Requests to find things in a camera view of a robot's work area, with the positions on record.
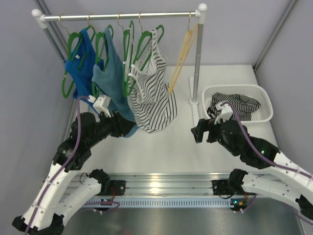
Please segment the white black-striped tank top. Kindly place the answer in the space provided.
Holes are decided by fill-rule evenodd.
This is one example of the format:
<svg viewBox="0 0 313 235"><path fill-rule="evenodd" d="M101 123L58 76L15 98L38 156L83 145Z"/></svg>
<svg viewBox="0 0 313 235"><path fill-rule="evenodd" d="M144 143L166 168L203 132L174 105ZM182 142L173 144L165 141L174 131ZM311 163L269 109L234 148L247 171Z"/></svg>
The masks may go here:
<svg viewBox="0 0 313 235"><path fill-rule="evenodd" d="M144 60L133 60L129 69L129 104L137 126L147 133L166 128L177 116L175 93L169 93L169 83L164 80L168 59L158 46L157 29L150 31L152 40Z"/></svg>

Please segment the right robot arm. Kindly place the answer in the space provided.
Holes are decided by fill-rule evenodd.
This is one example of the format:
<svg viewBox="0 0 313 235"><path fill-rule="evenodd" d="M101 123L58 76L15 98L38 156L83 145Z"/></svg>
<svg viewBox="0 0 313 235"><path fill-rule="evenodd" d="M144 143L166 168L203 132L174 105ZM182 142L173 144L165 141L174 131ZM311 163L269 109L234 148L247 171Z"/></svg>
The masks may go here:
<svg viewBox="0 0 313 235"><path fill-rule="evenodd" d="M207 132L208 143L217 142L247 166L279 179L271 183L245 170L234 169L227 182L232 193L246 192L270 197L312 220L313 175L291 161L278 147L265 139L251 136L247 127L235 120L215 123L213 119L200 119L191 132L197 143L202 142Z"/></svg>

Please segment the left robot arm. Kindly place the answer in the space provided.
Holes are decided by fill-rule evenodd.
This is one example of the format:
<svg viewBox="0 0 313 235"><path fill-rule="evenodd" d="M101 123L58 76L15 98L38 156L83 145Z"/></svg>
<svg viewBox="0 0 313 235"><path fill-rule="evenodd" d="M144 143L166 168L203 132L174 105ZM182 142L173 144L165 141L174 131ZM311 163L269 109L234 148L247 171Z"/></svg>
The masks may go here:
<svg viewBox="0 0 313 235"><path fill-rule="evenodd" d="M91 149L107 137L124 137L135 126L119 112L110 117L104 113L78 114L69 137L61 143L53 157L49 173L29 209L13 219L12 226L26 235L60 235L68 221L92 197L109 192L110 176L94 169L87 179L66 198L69 183L91 156Z"/></svg>

